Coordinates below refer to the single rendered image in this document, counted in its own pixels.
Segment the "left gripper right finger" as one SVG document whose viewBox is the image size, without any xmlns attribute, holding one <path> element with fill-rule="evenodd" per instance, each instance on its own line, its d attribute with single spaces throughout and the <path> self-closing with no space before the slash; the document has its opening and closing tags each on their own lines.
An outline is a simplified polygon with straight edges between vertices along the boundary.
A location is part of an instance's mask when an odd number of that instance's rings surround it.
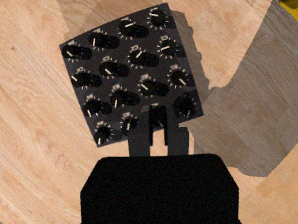
<svg viewBox="0 0 298 224">
<path fill-rule="evenodd" d="M 189 155 L 189 129 L 178 125 L 173 105 L 164 105 L 164 136 L 165 145 L 168 145 L 168 156 Z"/>
</svg>

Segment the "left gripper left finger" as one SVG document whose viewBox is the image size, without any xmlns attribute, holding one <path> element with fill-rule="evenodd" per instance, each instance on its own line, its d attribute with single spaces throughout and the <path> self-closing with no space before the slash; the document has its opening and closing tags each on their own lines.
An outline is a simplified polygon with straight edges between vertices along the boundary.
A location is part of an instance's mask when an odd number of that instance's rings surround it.
<svg viewBox="0 0 298 224">
<path fill-rule="evenodd" d="M 150 156 L 153 147 L 152 105 L 142 107 L 140 121 L 137 128 L 128 131 L 129 156 Z M 149 140 L 150 129 L 150 140 Z"/>
</svg>

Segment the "black knob box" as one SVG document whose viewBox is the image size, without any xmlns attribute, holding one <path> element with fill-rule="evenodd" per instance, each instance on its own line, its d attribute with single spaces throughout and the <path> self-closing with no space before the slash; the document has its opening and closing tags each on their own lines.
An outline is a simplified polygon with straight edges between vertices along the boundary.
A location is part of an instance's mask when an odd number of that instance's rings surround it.
<svg viewBox="0 0 298 224">
<path fill-rule="evenodd" d="M 178 124 L 204 116 L 168 2 L 114 19 L 59 47 L 97 148 L 128 140 L 144 105 L 153 107 L 154 131 L 164 125 L 164 105 L 173 105 Z"/>
</svg>

